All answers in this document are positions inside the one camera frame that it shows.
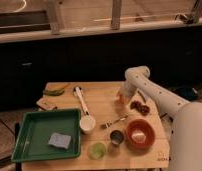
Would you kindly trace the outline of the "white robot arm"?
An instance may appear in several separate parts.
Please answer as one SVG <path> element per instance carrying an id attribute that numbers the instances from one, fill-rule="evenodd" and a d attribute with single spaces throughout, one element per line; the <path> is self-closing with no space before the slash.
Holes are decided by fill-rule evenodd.
<path id="1" fill-rule="evenodd" d="M 173 118 L 167 171 L 202 171 L 202 102 L 190 102 L 149 80 L 147 66 L 125 71 L 119 98 L 128 104 L 137 89 Z"/>

